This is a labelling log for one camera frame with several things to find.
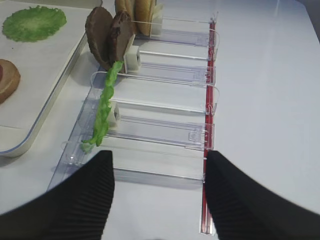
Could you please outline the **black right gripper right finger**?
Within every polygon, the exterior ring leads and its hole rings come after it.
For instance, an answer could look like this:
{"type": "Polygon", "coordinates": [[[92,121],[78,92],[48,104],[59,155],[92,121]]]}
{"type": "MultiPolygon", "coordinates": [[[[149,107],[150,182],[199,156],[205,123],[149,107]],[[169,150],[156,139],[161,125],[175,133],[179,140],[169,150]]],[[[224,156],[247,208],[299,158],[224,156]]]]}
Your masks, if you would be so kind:
{"type": "Polygon", "coordinates": [[[260,185],[219,151],[208,152],[204,191],[220,240],[318,240],[320,216],[260,185]]]}

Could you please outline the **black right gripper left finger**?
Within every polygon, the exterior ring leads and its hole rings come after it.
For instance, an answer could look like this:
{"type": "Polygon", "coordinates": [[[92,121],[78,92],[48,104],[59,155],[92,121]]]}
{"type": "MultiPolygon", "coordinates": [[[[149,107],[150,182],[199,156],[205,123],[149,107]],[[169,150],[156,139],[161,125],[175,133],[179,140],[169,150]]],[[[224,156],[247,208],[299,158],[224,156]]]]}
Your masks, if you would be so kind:
{"type": "Polygon", "coordinates": [[[100,240],[114,198],[113,153],[102,150],[66,180],[0,216],[2,240],[100,240]]]}

